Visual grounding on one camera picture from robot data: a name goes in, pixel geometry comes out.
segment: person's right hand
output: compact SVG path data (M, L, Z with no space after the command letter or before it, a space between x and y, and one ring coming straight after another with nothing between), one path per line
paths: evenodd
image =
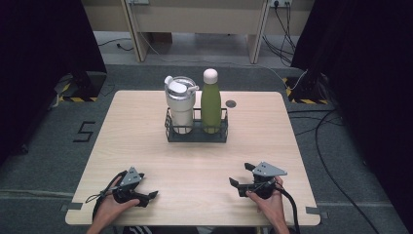
M276 187L283 189L282 179L276 176L275 180L277 182ZM282 194L278 190L274 190L272 196L265 200L251 191L246 191L246 196L257 204L257 211L262 212L268 218L277 233L289 233L283 212Z

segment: bottle cap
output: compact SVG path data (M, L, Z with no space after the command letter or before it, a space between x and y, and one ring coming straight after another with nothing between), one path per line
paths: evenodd
M207 69L204 71L204 82L206 84L212 85L218 81L218 72L215 69Z

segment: bottle holder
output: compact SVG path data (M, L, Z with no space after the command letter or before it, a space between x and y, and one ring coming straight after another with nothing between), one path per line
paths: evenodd
M219 127L203 126L201 108L194 108L192 126L175 126L170 117L170 108L165 120L168 142L221 142L225 143L228 136L228 110L221 108L221 124Z

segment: black tape marking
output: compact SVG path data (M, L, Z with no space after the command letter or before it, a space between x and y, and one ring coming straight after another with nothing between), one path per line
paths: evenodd
M95 121L83 121L82 125L80 126L80 129L78 131L78 134L85 134L88 135L87 139L74 139L73 142L79 143L79 142L89 142L91 140L92 134L94 132L91 131L83 131L83 127L87 124L94 124Z

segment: table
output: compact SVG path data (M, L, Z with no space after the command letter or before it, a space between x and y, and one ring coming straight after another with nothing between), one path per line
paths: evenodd
M245 34L250 62L257 63L269 0L150 0L149 5L121 1L138 61L145 61L149 48L145 32L192 32Z
M159 190L147 208L132 208L115 225L266 226L256 205L241 198L229 177L251 183L244 163L270 163L288 172L284 188L294 198L300 225L319 224L318 214L302 158L282 96L275 92L221 92L237 106L228 108L226 143L168 142L163 91L120 91L110 105L73 203L102 190L119 172L135 166L145 173L136 191ZM197 92L200 107L201 92ZM293 225L292 208L284 200L285 218ZM94 202L70 210L68 224L92 223Z

